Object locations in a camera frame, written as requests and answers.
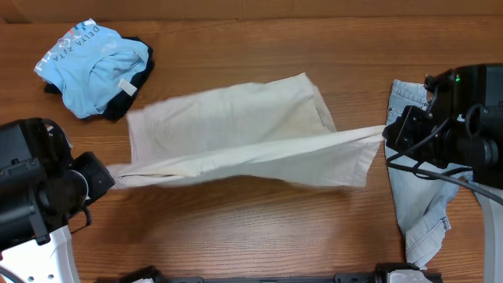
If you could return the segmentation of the beige khaki shorts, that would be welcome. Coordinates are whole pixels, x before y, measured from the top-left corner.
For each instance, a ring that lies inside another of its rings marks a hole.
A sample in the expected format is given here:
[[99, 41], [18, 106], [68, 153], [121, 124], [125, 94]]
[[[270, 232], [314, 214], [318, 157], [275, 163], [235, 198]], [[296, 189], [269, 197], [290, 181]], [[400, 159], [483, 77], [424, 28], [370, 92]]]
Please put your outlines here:
[[234, 176], [313, 187], [363, 187], [381, 126], [339, 131], [304, 75], [173, 97], [127, 114], [131, 161], [109, 167], [120, 189]]

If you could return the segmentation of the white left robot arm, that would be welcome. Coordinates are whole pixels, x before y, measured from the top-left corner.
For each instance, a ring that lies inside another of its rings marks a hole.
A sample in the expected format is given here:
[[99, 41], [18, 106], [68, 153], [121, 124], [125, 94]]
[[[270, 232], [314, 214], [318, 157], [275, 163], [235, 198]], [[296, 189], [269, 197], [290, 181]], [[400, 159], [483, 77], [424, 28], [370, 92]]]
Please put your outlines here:
[[51, 119], [1, 127], [1, 278], [6, 282], [78, 282], [69, 220], [115, 182], [92, 153], [72, 157]]

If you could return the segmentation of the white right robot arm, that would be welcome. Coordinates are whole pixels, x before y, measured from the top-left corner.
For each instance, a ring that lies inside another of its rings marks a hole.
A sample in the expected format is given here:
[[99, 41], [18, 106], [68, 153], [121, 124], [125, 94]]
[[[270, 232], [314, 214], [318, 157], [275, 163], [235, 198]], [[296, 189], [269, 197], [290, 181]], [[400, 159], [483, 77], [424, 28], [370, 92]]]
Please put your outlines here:
[[474, 64], [395, 80], [385, 156], [406, 262], [424, 268], [450, 229], [461, 187], [483, 212], [484, 281], [502, 280], [502, 66]]

